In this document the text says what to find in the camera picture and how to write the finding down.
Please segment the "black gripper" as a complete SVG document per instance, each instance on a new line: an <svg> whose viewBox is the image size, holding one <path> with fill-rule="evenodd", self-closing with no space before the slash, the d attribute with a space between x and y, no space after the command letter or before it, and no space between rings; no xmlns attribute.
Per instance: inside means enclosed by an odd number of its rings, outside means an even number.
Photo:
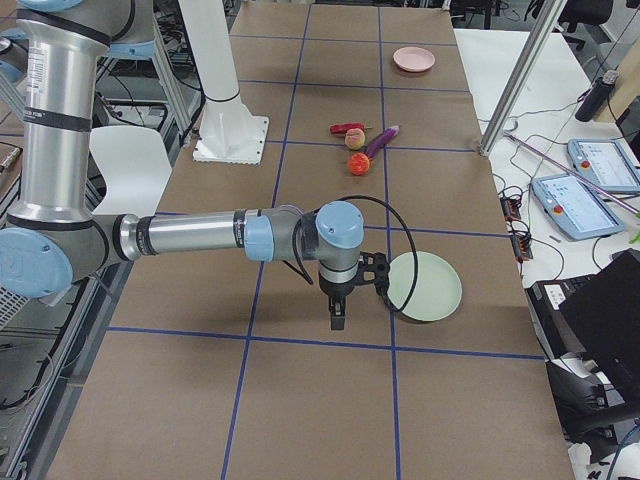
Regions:
<svg viewBox="0 0 640 480"><path fill-rule="evenodd" d="M346 297L353 292L355 285L352 281L335 283L320 277L319 286L329 297L330 328L343 330L346 321Z"/></svg>

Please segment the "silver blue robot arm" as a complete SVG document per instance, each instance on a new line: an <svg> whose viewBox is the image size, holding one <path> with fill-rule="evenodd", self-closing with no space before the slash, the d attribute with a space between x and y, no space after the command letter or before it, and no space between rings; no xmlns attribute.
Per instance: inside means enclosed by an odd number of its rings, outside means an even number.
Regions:
<svg viewBox="0 0 640 480"><path fill-rule="evenodd" d="M152 51L149 1L24 1L28 41L19 200L1 231L1 319L32 299L66 291L97 270L146 255L240 248L254 261L311 259L331 326L364 262L360 210L336 200L317 212L293 206L210 214L105 215L85 203L98 59L123 47Z"/></svg>

